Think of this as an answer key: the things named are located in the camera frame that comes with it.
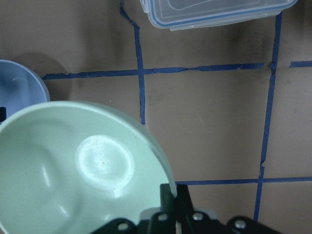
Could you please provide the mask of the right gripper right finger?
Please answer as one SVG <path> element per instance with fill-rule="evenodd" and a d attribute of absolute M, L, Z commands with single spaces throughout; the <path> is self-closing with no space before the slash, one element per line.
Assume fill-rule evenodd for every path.
<path fill-rule="evenodd" d="M 245 216 L 235 216 L 226 224 L 205 211 L 195 209 L 187 185 L 178 184 L 177 213 L 180 234 L 278 234 L 279 231 Z"/>

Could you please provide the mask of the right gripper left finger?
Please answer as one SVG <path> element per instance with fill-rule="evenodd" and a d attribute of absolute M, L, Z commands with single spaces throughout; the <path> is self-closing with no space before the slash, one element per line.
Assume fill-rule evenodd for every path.
<path fill-rule="evenodd" d="M 125 218 L 114 219 L 93 231 L 94 234 L 175 234 L 175 198 L 169 184 L 160 185 L 160 210 L 137 225 Z"/>

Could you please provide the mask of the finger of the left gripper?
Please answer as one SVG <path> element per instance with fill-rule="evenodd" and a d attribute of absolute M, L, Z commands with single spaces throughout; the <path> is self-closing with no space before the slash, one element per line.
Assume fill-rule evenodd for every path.
<path fill-rule="evenodd" d="M 6 120 L 6 108 L 0 107 L 0 122 L 3 122 Z"/>

